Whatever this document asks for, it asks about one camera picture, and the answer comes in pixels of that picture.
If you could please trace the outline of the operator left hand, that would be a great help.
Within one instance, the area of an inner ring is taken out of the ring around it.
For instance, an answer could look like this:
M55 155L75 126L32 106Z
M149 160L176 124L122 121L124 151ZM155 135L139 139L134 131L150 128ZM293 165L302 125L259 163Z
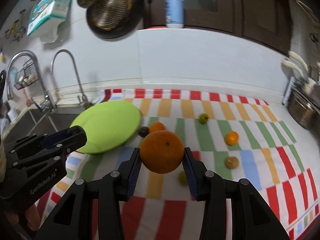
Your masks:
M15 226L19 223L19 217L17 214L9 212L5 212L4 214L11 226ZM24 217L27 221L27 226L29 227L29 229L33 231L39 230L41 219L35 204L33 204L27 211L25 211Z

